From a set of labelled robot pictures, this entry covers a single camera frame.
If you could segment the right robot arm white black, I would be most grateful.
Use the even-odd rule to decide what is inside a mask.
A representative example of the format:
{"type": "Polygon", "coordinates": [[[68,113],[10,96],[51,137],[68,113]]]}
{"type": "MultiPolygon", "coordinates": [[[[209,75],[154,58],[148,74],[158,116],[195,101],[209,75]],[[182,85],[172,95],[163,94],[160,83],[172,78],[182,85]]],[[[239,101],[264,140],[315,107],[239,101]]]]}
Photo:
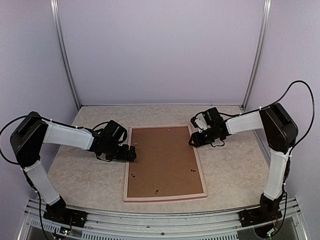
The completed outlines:
{"type": "Polygon", "coordinates": [[[263,130],[270,148],[268,180],[260,197],[260,207],[256,218],[266,222],[279,207],[285,194],[285,183],[290,172],[290,158],[298,127],[280,103],[274,103],[249,113],[227,115],[212,107],[197,113],[190,119],[196,132],[191,134],[189,145],[199,148],[205,145],[214,147],[215,140],[224,142],[228,136],[242,132],[263,130]]]}

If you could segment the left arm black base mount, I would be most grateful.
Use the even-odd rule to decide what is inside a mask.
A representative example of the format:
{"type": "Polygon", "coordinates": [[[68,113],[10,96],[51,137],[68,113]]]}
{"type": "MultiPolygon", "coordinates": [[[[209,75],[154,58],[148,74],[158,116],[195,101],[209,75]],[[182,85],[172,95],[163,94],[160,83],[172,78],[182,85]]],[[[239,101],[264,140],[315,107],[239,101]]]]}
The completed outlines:
{"type": "Polygon", "coordinates": [[[85,211],[75,210],[67,207],[47,206],[43,214],[46,220],[70,227],[83,228],[85,226],[88,214],[85,211]]]}

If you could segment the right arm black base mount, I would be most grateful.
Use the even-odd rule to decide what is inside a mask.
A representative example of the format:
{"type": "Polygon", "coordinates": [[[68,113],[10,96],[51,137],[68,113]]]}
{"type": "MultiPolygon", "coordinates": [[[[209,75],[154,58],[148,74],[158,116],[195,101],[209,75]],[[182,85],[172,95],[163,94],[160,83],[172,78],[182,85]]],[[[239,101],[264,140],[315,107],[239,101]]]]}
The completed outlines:
{"type": "Polygon", "coordinates": [[[263,212],[260,207],[257,207],[241,210],[238,216],[241,226],[248,227],[280,219],[283,215],[279,208],[272,212],[263,212]]]}

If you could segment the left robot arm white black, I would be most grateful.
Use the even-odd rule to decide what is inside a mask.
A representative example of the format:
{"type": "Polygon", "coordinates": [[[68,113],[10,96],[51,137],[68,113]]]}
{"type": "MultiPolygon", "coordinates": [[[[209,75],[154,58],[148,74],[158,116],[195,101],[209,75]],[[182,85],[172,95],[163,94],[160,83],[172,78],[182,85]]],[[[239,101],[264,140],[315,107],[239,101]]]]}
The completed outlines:
{"type": "Polygon", "coordinates": [[[54,121],[31,111],[11,122],[17,121],[20,123],[9,139],[15,163],[45,202],[46,213],[61,223],[70,218],[70,211],[48,176],[48,166],[52,164],[42,163],[42,153],[53,150],[56,155],[66,146],[93,153],[103,162],[133,162],[137,158],[135,146],[125,143],[127,129],[114,120],[89,128],[54,121]]]}

